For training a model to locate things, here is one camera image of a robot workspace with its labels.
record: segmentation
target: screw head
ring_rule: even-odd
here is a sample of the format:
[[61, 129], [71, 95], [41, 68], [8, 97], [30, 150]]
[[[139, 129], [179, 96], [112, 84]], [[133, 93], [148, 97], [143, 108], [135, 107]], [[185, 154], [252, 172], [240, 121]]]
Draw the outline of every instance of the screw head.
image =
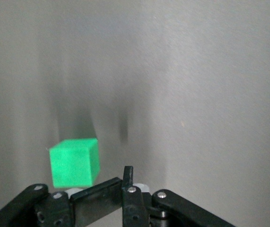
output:
[[161, 199], [165, 198], [166, 197], [166, 194], [165, 192], [158, 192], [157, 196]]
[[129, 187], [127, 191], [130, 192], [130, 193], [134, 193], [136, 191], [136, 188], [135, 187]]
[[55, 192], [52, 197], [53, 199], [59, 199], [62, 196], [62, 194], [60, 192]]
[[38, 190], [40, 190], [40, 189], [42, 189], [42, 188], [43, 188], [42, 185], [37, 185], [37, 186], [34, 188], [34, 190], [35, 190], [35, 191], [38, 191]]

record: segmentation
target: bolt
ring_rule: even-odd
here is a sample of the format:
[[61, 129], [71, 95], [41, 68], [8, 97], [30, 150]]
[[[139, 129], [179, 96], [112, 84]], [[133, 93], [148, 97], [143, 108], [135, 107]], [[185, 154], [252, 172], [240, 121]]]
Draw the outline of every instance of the bolt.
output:
[[166, 194], [165, 192], [158, 192], [157, 196], [161, 199], [165, 198], [166, 197]]
[[62, 196], [62, 194], [60, 192], [56, 192], [55, 194], [53, 194], [53, 199], [59, 199]]
[[130, 192], [130, 193], [133, 193], [133, 192], [136, 191], [136, 188], [135, 187], [130, 187], [130, 188], [128, 188], [127, 191]]
[[37, 185], [37, 186], [34, 188], [34, 190], [37, 191], [37, 190], [40, 190], [40, 189], [42, 189], [42, 188], [43, 188], [42, 185]]

